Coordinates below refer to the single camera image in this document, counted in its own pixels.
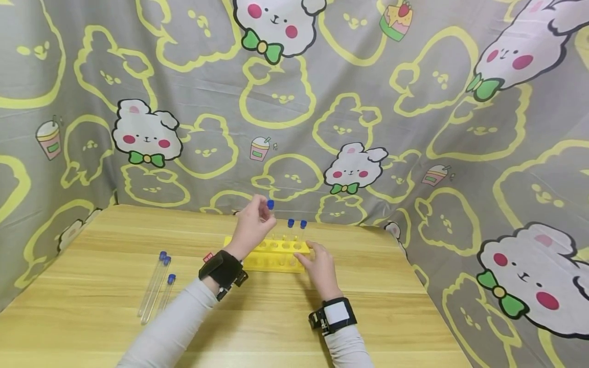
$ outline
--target empty test tube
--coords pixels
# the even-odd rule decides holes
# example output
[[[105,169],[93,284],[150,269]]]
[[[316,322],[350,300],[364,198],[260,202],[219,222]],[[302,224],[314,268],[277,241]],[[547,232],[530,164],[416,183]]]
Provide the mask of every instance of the empty test tube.
[[[157,263],[155,264],[153,274],[151,274],[151,279],[149,281],[149,284],[147,285],[147,289],[145,290],[145,295],[143,295],[143,300],[141,301],[141,306],[139,307],[139,311],[137,312],[137,317],[143,316],[143,312],[145,312],[145,307],[147,305],[147,300],[149,299],[151,289],[153,289],[153,285],[155,285],[155,277],[157,276],[157,270],[160,268],[160,265],[162,264],[164,258],[167,255],[168,254],[165,251],[160,252],[160,258],[157,260]]]
[[[168,282],[166,282],[166,286],[164,289],[164,294],[161,296],[160,305],[157,307],[157,315],[159,316],[160,313],[166,309],[166,305],[168,305],[168,299],[170,299],[170,293],[172,291],[172,285],[174,285],[174,281],[176,280],[176,275],[171,273],[168,275]]]
[[[164,258],[164,261],[160,264],[159,268],[157,269],[157,275],[155,277],[155,283],[153,285],[153,289],[150,291],[149,299],[147,299],[147,305],[145,306],[145,311],[141,316],[141,324],[147,324],[149,322],[149,318],[151,317],[151,312],[153,312],[153,306],[155,304],[155,300],[157,298],[157,294],[160,293],[161,283],[164,281],[164,276],[168,270],[168,266],[172,258],[167,256]]]
[[[299,231],[299,238],[298,238],[298,240],[301,241],[301,242],[305,241],[304,236],[305,236],[305,228],[306,227],[307,227],[307,221],[306,220],[302,220],[300,222],[300,231]]]
[[[293,226],[295,226],[294,218],[289,218],[288,226],[289,226],[288,234],[284,234],[282,236],[282,240],[293,239]]]
[[[274,213],[274,200],[268,200],[267,202],[268,209],[270,210],[270,214]],[[275,234],[272,232],[272,240],[275,240]]]

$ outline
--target left hand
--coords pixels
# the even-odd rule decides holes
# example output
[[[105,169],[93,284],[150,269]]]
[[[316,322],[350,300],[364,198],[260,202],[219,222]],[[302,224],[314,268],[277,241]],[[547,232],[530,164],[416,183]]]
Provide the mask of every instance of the left hand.
[[[267,199],[260,194],[255,194],[236,216],[237,226],[233,238],[224,250],[242,261],[276,225],[276,218],[268,209]]]

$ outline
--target wearable device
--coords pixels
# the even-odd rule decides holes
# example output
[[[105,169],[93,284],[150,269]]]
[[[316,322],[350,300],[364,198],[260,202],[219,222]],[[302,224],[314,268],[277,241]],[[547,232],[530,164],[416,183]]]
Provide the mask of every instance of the wearable device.
[[[336,331],[356,324],[356,316],[348,298],[335,298],[323,302],[323,308],[317,309],[309,315],[311,329],[321,328],[323,335],[330,335]]]
[[[242,263],[222,249],[209,258],[198,271],[200,280],[207,276],[220,286],[217,300],[221,300],[231,290],[233,284],[240,287],[249,277],[243,270]]]

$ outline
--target gray fabric backdrop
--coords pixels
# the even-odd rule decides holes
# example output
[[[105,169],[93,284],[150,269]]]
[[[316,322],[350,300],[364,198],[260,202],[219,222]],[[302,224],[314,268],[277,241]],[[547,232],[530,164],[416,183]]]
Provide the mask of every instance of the gray fabric backdrop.
[[[0,21],[0,310],[109,205],[261,193],[390,231],[474,366],[586,360],[589,0],[0,0]]]

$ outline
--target wooden table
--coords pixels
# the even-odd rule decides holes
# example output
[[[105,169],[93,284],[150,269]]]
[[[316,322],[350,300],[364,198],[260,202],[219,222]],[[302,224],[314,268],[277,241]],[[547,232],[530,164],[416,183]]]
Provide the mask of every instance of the wooden table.
[[[159,252],[172,256],[175,295],[236,220],[129,205],[103,211],[0,314],[0,367],[115,366],[142,329],[135,315]],[[470,366],[390,234],[310,223],[305,237],[332,252],[376,367]],[[251,273],[210,313],[178,367],[328,367],[306,320],[319,306],[305,274]]]

